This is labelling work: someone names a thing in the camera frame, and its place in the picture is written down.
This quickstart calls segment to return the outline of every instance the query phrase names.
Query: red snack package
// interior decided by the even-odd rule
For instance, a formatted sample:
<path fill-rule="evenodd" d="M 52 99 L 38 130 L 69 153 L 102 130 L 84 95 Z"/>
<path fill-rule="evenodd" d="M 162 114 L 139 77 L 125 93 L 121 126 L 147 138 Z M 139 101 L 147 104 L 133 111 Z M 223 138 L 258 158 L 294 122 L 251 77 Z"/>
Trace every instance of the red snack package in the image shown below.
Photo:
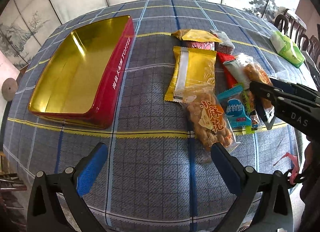
<path fill-rule="evenodd" d="M 220 60 L 223 66 L 224 74 L 227 79 L 228 88 L 233 88 L 238 82 L 235 78 L 231 75 L 231 73 L 227 70 L 227 68 L 223 65 L 225 61 L 235 60 L 235 57 L 232 55 L 224 54 L 221 52 L 217 52 L 217 58 Z"/>

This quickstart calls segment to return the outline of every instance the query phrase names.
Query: blue textured pad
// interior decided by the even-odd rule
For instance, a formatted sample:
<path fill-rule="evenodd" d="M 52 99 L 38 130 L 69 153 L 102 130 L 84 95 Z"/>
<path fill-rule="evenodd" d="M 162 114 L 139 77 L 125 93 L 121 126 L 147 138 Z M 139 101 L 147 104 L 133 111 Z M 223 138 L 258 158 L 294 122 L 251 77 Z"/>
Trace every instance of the blue textured pad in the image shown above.
<path fill-rule="evenodd" d="M 80 172 L 76 181 L 76 190 L 79 196 L 89 193 L 95 179 L 100 173 L 108 158 L 108 146 L 100 144 L 100 148 L 92 155 L 91 159 Z"/>

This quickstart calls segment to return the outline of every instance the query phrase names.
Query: green snack package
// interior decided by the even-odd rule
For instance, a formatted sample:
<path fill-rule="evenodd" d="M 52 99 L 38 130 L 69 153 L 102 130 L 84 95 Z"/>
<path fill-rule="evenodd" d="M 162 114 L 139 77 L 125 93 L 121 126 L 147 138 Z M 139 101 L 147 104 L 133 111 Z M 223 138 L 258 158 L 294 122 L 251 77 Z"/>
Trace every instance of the green snack package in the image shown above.
<path fill-rule="evenodd" d="M 270 36 L 270 41 L 281 57 L 289 61 L 296 68 L 302 65 L 305 57 L 292 39 L 276 30 Z"/>

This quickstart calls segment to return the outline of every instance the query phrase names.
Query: plaid tablecloth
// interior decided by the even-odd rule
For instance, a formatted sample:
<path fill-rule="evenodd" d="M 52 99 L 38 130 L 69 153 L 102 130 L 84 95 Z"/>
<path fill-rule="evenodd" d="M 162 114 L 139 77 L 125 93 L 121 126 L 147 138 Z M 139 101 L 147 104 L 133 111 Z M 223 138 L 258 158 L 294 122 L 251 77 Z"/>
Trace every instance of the plaid tablecloth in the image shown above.
<path fill-rule="evenodd" d="M 27 110 L 32 90 L 63 39 L 73 29 L 120 15 L 132 16 L 135 37 L 113 125 L 103 131 L 62 127 L 32 115 Z M 61 172 L 101 141 L 109 146 L 108 161 L 84 199 L 104 226 L 124 231 L 214 228 L 235 197 L 215 165 L 202 162 L 201 146 L 188 129 L 181 106 L 164 101 L 175 65 L 172 48 L 180 44 L 170 33 L 183 28 L 222 30 L 235 45 L 235 53 L 254 57 L 270 76 L 315 88 L 304 64 L 297 69 L 275 53 L 268 37 L 276 29 L 246 12 L 194 0 L 137 1 L 90 12 L 52 33 L 20 83 L 4 138 L 4 152 L 16 163 L 19 175 L 32 183 L 39 170 Z M 220 93 L 226 83 L 218 62 L 215 76 Z M 285 152 L 296 154 L 291 126 L 279 120 L 270 131 L 237 134 L 242 144 L 232 155 L 244 166 L 265 173 L 291 168 L 288 159 L 273 167 Z"/>

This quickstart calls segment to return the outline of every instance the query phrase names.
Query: tablecloth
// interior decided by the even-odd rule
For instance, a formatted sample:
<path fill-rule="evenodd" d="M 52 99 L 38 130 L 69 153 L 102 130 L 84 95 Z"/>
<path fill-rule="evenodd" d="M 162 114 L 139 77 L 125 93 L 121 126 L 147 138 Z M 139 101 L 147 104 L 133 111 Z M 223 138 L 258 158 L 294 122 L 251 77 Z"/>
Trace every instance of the tablecloth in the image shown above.
<path fill-rule="evenodd" d="M 135 37 L 121 83 L 113 124 L 106 130 L 62 126 L 32 115 L 27 104 L 50 57 L 74 29 L 120 15 L 130 15 Z M 144 0 L 90 12 L 58 27 L 34 56 L 12 102 L 4 152 L 19 175 L 32 183 L 37 171 L 47 174 L 75 166 L 98 142 L 109 157 L 84 200 L 97 219 L 123 231 L 198 231 L 214 228 L 233 203 L 213 163 L 203 163 L 201 145 L 181 106 L 164 101 L 180 42 L 170 36 L 183 28 L 226 32 L 235 53 L 256 59 L 270 76 L 315 88 L 303 64 L 299 69 L 279 57 L 268 37 L 273 25 L 246 12 L 196 0 Z M 216 63 L 216 92 L 226 90 Z M 236 133 L 234 152 L 259 172 L 282 172 L 289 159 L 273 164 L 286 152 L 297 153 L 293 127 L 276 121 L 270 131 Z M 249 215 L 255 210 L 260 195 Z"/>

